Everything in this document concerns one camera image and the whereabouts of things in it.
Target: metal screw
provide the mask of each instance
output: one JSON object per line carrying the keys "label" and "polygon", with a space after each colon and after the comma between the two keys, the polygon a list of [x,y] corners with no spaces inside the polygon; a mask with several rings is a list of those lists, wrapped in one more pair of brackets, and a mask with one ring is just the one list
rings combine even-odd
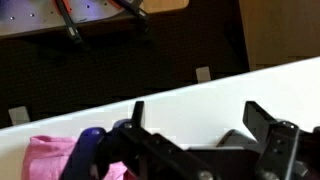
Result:
{"label": "metal screw", "polygon": [[276,149],[276,148],[273,149],[273,152],[276,153],[276,154],[281,154],[281,151],[279,151],[279,149]]}
{"label": "metal screw", "polygon": [[200,171],[199,180],[214,180],[212,174],[209,171]]}
{"label": "metal screw", "polygon": [[132,128],[132,124],[126,123],[126,124],[124,124],[124,127],[127,128],[127,129],[130,129],[130,128]]}
{"label": "metal screw", "polygon": [[279,177],[273,172],[262,170],[261,175],[265,180],[280,180]]}

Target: white countertop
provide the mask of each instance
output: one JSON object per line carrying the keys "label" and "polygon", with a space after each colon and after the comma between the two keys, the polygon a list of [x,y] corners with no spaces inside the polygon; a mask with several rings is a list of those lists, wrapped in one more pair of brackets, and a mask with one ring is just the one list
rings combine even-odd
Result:
{"label": "white countertop", "polygon": [[137,100],[145,101],[145,128],[182,148],[215,144],[230,129],[250,136],[242,124],[249,100],[274,118],[311,131],[320,126],[319,77],[320,58],[314,58],[6,128],[0,130],[1,179],[20,179],[30,136],[78,137],[94,126],[109,130],[131,117]]}

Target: wooden table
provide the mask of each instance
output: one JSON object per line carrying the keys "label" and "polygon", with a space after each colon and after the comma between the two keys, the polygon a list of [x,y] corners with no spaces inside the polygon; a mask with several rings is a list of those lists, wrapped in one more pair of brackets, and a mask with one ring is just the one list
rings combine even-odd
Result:
{"label": "wooden table", "polygon": [[[147,13],[159,13],[185,8],[189,0],[127,0],[140,4]],[[88,22],[117,20],[128,17],[108,0],[68,0],[70,17],[77,25]],[[63,27],[65,22],[55,9],[52,0],[10,0],[0,4],[0,38],[26,35],[43,30]]]}
{"label": "wooden table", "polygon": [[144,0],[142,8],[148,13],[158,13],[187,7],[189,0]]}

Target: dark floor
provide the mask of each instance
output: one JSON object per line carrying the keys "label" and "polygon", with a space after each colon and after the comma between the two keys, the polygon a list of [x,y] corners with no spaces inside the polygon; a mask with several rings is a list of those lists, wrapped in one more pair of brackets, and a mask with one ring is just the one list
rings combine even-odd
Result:
{"label": "dark floor", "polygon": [[64,31],[0,41],[0,127],[25,105],[32,120],[249,71],[235,0],[191,0],[151,15],[149,35],[131,21],[82,27],[91,50],[73,48]]}

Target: pink towel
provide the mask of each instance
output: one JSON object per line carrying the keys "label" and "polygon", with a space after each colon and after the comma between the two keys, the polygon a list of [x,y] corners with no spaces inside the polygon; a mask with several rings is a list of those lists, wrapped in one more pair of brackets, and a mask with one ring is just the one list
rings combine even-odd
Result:
{"label": "pink towel", "polygon": [[[30,138],[22,167],[22,180],[58,180],[75,146],[74,138],[34,136]],[[122,163],[110,165],[104,180],[123,180],[127,168]]]}

